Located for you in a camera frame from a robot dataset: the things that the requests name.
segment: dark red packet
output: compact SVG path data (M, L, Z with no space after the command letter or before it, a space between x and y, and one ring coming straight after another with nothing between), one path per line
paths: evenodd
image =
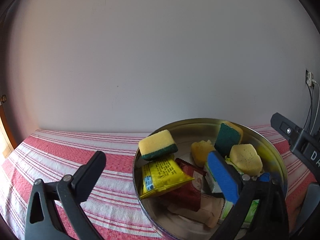
M181 208L187 208L197 212L200 209L201 203L202 179L206 172L179 158L175 159L175 162L180 166L183 172L195 179L180 188L162 195L160 198L166 199Z

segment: tan wrapper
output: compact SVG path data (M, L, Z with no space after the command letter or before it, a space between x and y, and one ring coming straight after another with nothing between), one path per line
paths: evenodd
M168 210L180 216L202 222L209 228L214 228L218 223L223 205L223 198L215 198L213 196L201 194L201 206L197 212L180 208L175 204L170 204Z

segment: electrical outlet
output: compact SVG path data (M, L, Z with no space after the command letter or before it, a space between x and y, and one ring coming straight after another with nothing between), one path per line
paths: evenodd
M312 79L313 79L313 73L306 69L306 83L309 87L312 87Z

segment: striped tablecloth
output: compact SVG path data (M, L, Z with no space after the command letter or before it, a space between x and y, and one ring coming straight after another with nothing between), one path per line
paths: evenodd
M253 127L271 141L288 169L287 208L294 224L313 175L270 126ZM25 139L0 168L0 213L19 239L24 239L25 215L33 182L57 181L74 174L96 150L107 165L88 200L81 204L105 239L160 239L140 210L132 182L132 162L138 142L148 133L77 133L37 130ZM77 238L59 202L57 208L68 234Z

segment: blue gripper pad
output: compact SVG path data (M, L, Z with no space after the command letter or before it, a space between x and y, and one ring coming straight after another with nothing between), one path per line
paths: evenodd
M236 204L242 189L240 174L234 167L228 165L217 151L209 153L208 167L218 182L226 200Z

